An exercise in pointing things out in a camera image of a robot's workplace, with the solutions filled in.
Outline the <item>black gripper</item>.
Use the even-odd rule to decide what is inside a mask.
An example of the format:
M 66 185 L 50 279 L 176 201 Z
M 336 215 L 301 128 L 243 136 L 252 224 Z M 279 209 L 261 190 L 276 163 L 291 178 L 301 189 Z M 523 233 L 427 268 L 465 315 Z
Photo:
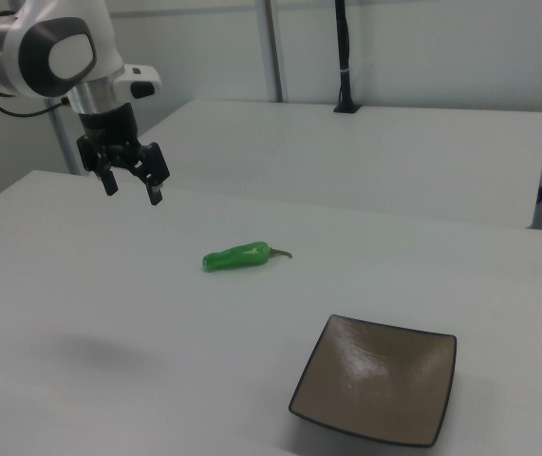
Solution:
M 162 201 L 162 185 L 170 177 L 167 163 L 156 142 L 142 144 L 133 107 L 121 107 L 102 114 L 80 114 L 84 135 L 77 146 L 86 171 L 102 182 L 107 196 L 117 193 L 112 169 L 129 171 L 146 184 L 153 206 Z

